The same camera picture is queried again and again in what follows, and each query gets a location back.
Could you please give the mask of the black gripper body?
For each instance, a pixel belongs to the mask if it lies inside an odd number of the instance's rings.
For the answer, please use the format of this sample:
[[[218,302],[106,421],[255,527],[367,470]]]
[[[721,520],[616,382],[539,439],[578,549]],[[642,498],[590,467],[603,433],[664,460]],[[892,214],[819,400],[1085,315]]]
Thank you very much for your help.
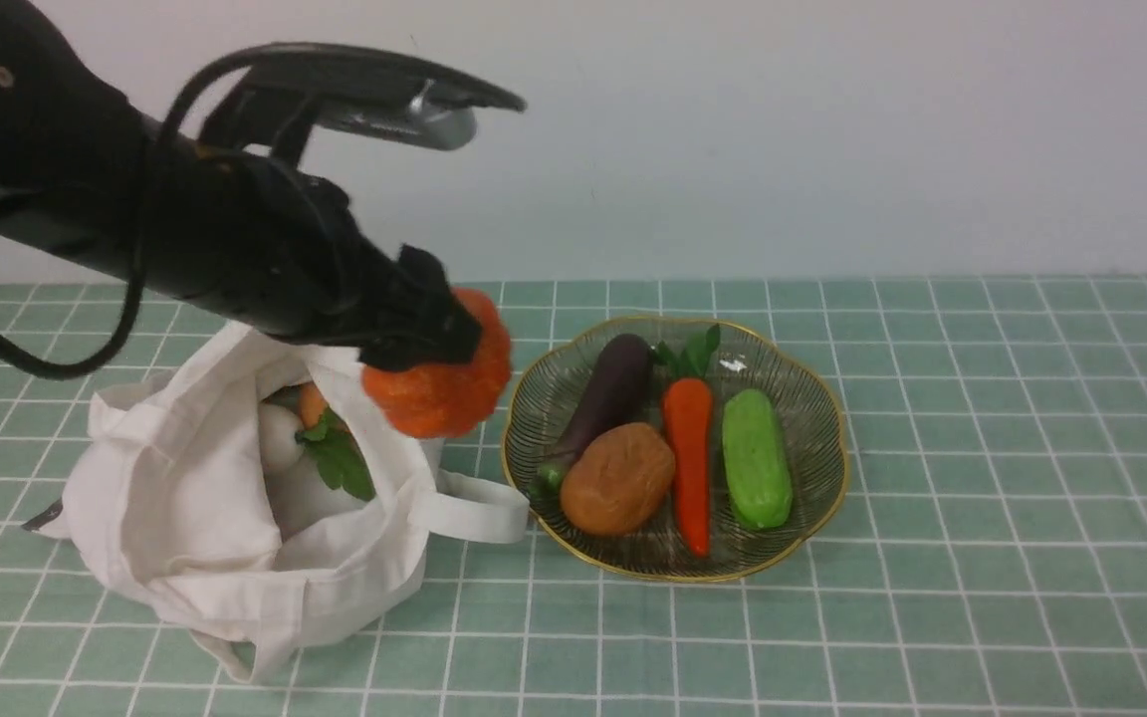
[[[399,341],[395,262],[362,237],[344,192],[282,159],[151,150],[142,167],[145,285],[274,340]]]

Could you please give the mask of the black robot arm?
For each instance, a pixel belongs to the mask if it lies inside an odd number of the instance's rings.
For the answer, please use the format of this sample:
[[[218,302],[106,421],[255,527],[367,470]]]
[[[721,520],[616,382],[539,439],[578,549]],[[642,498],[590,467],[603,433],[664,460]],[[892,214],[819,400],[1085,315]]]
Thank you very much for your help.
[[[155,293],[283,344],[349,346],[379,371],[473,363],[483,324],[440,260],[379,249],[346,192],[301,159],[318,127],[463,148],[478,108],[526,102],[418,56],[273,42],[214,59],[154,119],[36,3],[0,1],[0,237],[124,282],[94,353],[50,361],[0,335],[0,361],[50,380],[100,371]]]

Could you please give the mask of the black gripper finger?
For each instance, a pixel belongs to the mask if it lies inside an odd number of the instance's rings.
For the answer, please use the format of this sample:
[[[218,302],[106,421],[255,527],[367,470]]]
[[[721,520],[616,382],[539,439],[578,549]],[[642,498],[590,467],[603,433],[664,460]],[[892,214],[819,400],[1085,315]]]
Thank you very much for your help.
[[[356,349],[359,361],[401,373],[423,364],[469,364],[483,328],[452,289],[440,259],[401,246],[367,276]]]

